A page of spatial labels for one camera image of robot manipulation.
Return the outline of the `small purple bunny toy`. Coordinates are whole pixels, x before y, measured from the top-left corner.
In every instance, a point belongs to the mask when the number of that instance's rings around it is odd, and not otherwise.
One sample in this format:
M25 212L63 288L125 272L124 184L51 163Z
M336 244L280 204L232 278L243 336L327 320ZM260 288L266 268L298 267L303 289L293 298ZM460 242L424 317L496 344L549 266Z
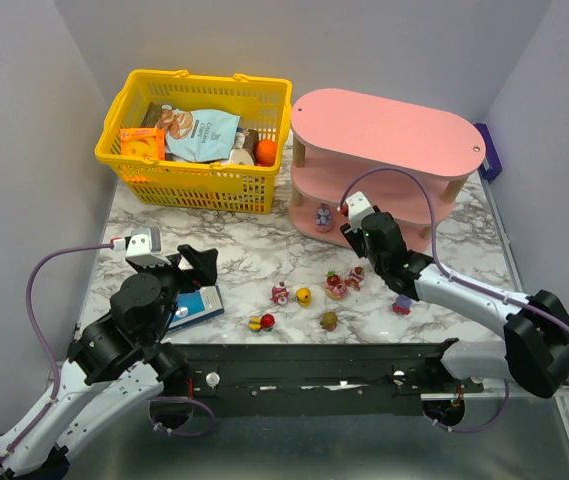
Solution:
M405 295L398 295L392 304L392 311L398 315L408 315L411 313L413 301Z

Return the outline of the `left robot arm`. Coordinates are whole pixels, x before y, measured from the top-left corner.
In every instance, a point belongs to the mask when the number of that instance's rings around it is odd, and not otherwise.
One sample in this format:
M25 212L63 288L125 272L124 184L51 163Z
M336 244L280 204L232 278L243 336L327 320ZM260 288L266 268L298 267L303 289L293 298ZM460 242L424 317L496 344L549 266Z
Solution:
M161 255L146 234L115 238L107 248L122 251L134 269L110 299L107 314L87 326L63 364L53 364L53 383L11 430L0 435L0 479L42 478L67 465L58 439L80 413L130 367L149 365L151 385L186 391L191 385L184 356L164 336L178 311L178 296L215 285L215 249L189 245Z

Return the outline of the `pink strawberry bear toy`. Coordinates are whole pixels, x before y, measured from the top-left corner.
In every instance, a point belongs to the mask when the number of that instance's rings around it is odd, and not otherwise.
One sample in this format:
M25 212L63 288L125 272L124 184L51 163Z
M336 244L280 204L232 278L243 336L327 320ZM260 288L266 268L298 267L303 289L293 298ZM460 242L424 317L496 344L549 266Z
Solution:
M364 268L361 266L356 266L353 267L346 275L344 283L348 288L353 289L355 291L360 291L364 278L365 278Z

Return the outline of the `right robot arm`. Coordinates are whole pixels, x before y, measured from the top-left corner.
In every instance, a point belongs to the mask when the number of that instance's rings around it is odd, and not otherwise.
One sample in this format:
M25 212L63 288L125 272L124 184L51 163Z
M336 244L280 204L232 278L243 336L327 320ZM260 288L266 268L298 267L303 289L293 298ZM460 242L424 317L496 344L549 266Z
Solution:
M376 208L340 232L394 293L447 308L500 338L496 348L485 349L493 357L486 370L473 367L463 379L496 376L540 398L569 383L569 316L553 294L496 290L448 270L434 257L408 249L393 217Z

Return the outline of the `purple bunny donut toy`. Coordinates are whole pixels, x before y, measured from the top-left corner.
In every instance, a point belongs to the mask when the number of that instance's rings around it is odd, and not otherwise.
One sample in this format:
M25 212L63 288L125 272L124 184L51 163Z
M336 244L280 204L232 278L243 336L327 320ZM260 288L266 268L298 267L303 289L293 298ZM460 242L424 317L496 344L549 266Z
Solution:
M321 203L315 214L315 229L320 233L330 232L334 228L331 208L328 204Z

